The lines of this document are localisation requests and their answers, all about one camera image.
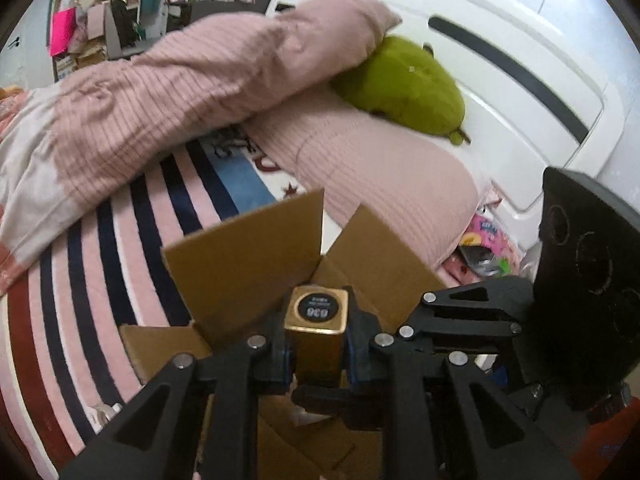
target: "white headboard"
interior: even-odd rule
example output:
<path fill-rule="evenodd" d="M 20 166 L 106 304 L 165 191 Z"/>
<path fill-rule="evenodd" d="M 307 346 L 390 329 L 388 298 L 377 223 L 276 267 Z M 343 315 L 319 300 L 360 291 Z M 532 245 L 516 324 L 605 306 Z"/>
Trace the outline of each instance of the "white headboard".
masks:
<path fill-rule="evenodd" d="M 278 4 L 302 0 L 271 0 Z M 495 214 L 525 250 L 538 240 L 542 173 L 563 166 L 596 176 L 622 134 L 620 96 L 562 34 L 514 0 L 383 0 L 428 43 L 466 103 L 460 147 L 504 196 Z"/>

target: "black round label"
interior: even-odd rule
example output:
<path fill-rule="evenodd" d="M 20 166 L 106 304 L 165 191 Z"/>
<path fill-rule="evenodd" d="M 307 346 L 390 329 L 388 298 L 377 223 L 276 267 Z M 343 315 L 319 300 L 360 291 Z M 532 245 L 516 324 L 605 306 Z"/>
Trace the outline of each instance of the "black round label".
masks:
<path fill-rule="evenodd" d="M 333 296 L 312 292 L 298 303 L 298 314 L 307 321 L 322 323 L 333 319 L 339 308 L 338 300 Z"/>

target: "cardboard flap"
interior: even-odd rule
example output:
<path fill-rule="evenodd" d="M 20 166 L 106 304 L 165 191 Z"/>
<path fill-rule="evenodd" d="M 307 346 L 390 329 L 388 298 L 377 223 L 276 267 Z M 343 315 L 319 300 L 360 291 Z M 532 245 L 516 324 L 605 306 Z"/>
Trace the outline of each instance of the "cardboard flap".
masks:
<path fill-rule="evenodd" d="M 446 288 L 435 273 L 368 207 L 361 205 L 312 278 L 319 285 L 352 285 L 358 305 L 395 332 L 428 290 Z"/>
<path fill-rule="evenodd" d="M 322 200 L 322 190 L 289 198 L 163 249 L 191 317 L 212 346 L 308 281 L 320 258 Z"/>
<path fill-rule="evenodd" d="M 211 355 L 211 348 L 192 326 L 122 325 L 120 336 L 131 366 L 143 384 L 176 354 L 187 352 L 196 359 Z"/>

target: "gold box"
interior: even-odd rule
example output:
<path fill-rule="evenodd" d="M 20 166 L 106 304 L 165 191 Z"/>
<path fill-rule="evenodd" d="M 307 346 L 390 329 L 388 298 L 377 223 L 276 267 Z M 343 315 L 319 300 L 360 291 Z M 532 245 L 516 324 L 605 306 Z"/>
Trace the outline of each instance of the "gold box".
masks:
<path fill-rule="evenodd" d="M 296 350 L 298 384 L 340 382 L 348 303 L 346 290 L 317 285 L 293 289 L 284 329 Z"/>

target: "pink blanket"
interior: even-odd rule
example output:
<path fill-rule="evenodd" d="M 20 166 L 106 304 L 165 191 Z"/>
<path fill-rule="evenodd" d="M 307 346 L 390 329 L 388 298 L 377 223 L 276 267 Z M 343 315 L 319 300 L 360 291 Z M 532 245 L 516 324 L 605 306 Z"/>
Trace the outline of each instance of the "pink blanket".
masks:
<path fill-rule="evenodd" d="M 218 14 L 30 92 L 0 132 L 0 294 L 157 153 L 358 65 L 399 22 L 378 0 Z"/>

